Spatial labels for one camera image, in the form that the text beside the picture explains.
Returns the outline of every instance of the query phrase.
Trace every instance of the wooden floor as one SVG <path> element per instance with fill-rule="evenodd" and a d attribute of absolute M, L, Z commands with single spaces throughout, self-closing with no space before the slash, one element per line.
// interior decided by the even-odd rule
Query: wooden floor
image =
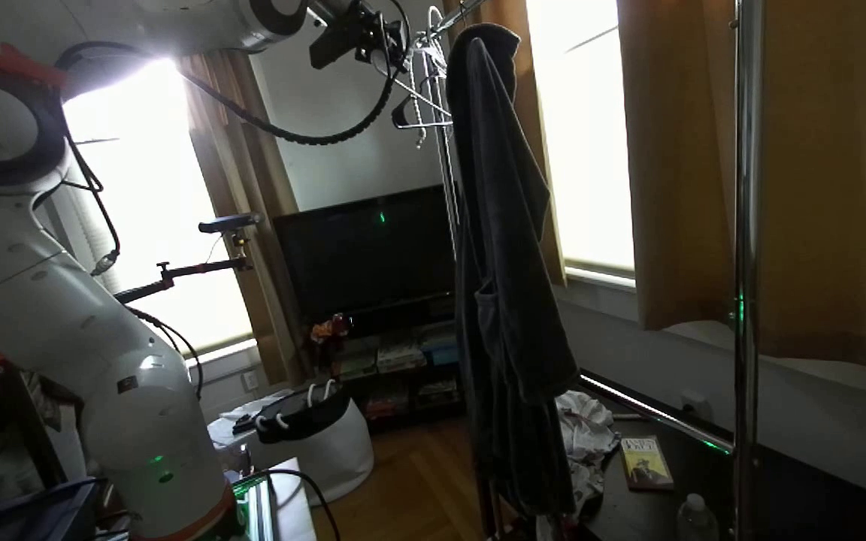
<path fill-rule="evenodd" d="M 476 541 L 482 510 L 466 420 L 436 420 L 374 439 L 374 475 L 330 503 L 344 541 Z M 320 541 L 330 541 L 323 509 Z"/>

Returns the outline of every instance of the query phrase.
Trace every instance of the television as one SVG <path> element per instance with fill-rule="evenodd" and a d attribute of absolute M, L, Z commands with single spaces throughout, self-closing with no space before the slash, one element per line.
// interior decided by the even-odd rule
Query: television
<path fill-rule="evenodd" d="M 441 186 L 290 215 L 273 229 L 305 326 L 345 314 L 368 337 L 454 316 Z"/>

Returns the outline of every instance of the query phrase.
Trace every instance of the shelf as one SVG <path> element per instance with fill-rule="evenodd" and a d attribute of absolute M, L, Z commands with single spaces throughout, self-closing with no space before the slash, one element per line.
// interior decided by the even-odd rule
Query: shelf
<path fill-rule="evenodd" d="M 464 412 L 450 326 L 360 341 L 337 360 L 337 377 L 360 406 L 371 433 Z"/>

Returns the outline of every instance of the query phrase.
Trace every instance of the hanging clothes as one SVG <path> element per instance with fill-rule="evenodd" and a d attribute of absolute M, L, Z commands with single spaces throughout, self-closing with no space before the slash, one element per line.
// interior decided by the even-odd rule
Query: hanging clothes
<path fill-rule="evenodd" d="M 501 27 L 473 27 L 449 64 L 464 391 L 482 475 L 522 514 L 569 514 L 554 396 L 578 383 L 578 364 L 538 254 L 549 193 L 512 108 L 517 42 Z"/>

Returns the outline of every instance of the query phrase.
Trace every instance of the cable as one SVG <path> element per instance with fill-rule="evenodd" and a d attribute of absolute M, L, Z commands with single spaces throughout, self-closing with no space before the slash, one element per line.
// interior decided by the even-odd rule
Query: cable
<path fill-rule="evenodd" d="M 89 168 L 89 161 L 82 157 L 82 151 L 78 151 L 78 143 L 74 143 L 74 137 L 73 137 L 73 128 L 68 128 L 68 121 L 67 121 L 67 112 L 62 112 L 62 104 L 56 104 L 56 113 L 59 113 L 59 121 L 62 121 L 62 135 L 67 135 L 67 143 L 68 143 L 68 151 L 73 151 L 73 157 L 74 157 L 74 164 L 82 168 L 82 175 L 84 175 L 84 186 L 82 185 L 68 185 L 68 180 L 62 180 L 62 186 L 74 186 L 74 190 L 86 190 L 86 193 L 92 193 L 92 201 L 97 201 L 97 209 L 99 209 L 99 215 L 103 215 L 103 224 L 104 224 L 104 229 L 108 229 L 108 234 L 111 234 L 111 249 L 97 263 L 97 267 L 89 272 L 89 277 L 103 277 L 103 273 L 108 273 L 111 267 L 114 267 L 114 263 L 123 257 L 123 240 L 120 240 L 120 231 L 114 229 L 114 224 L 111 224 L 111 216 L 108 216 L 108 209 L 104 209 L 104 201 L 103 201 L 103 180 L 99 180 L 99 175 Z"/>
<path fill-rule="evenodd" d="M 84 52 L 89 49 L 108 49 L 108 52 L 123 52 L 123 54 L 135 54 L 135 58 L 151 58 L 133 44 L 123 44 L 123 42 L 82 42 L 82 44 L 73 44 L 59 54 L 59 59 L 55 64 L 56 69 L 73 69 Z M 344 128 L 344 132 L 334 132 L 334 135 L 301 135 L 301 132 L 293 132 L 293 128 L 283 128 L 283 126 L 273 126 L 255 113 L 251 113 L 246 108 L 240 108 L 237 101 L 231 101 L 230 96 L 222 96 L 217 86 L 206 84 L 203 79 L 195 79 L 193 73 L 182 69 L 182 76 L 195 86 L 203 90 L 206 96 L 210 96 L 215 101 L 227 104 L 231 113 L 237 113 L 240 121 L 253 123 L 255 128 L 262 132 L 270 132 L 283 142 L 293 142 L 293 143 L 340 143 L 340 142 L 350 142 L 354 135 L 360 135 L 387 104 L 392 98 L 392 90 L 395 90 L 395 79 L 397 79 L 397 69 L 392 65 L 392 52 L 382 40 L 382 59 L 387 64 L 387 76 L 385 76 L 385 84 L 380 90 L 380 98 L 376 104 L 368 112 L 365 121 L 359 121 L 354 126 Z"/>
<path fill-rule="evenodd" d="M 193 350 L 193 343 L 191 343 L 182 332 L 174 332 L 171 326 L 165 326 L 164 320 L 157 320 L 157 316 L 151 316 L 151 314 L 140 314 L 140 311 L 135 311 L 135 306 L 130 306 L 130 314 L 133 314 L 135 320 L 153 326 L 153 329 L 171 343 L 174 353 L 182 353 L 177 343 L 174 343 L 174 337 L 191 350 L 191 357 L 195 360 L 195 399 L 203 399 L 203 385 L 206 385 L 206 380 L 203 380 L 203 357 L 198 357 L 198 353 Z"/>
<path fill-rule="evenodd" d="M 403 32 L 406 32 L 406 49 L 410 49 L 410 40 L 411 40 L 411 27 L 410 27 L 406 10 L 403 10 L 403 3 L 400 3 L 400 0 L 392 0 L 392 3 L 395 3 L 395 10 L 400 13 L 400 21 L 403 21 Z"/>
<path fill-rule="evenodd" d="M 334 517 L 330 505 L 325 503 L 320 483 L 316 483 L 309 475 L 305 475 L 305 472 L 298 472 L 298 468 L 267 468 L 267 475 L 293 475 L 293 478 L 301 478 L 305 483 L 309 483 L 313 492 L 316 492 L 316 499 L 320 499 L 320 505 L 323 505 L 323 510 L 325 510 L 325 517 L 330 520 L 334 541 L 340 541 L 337 517 Z"/>

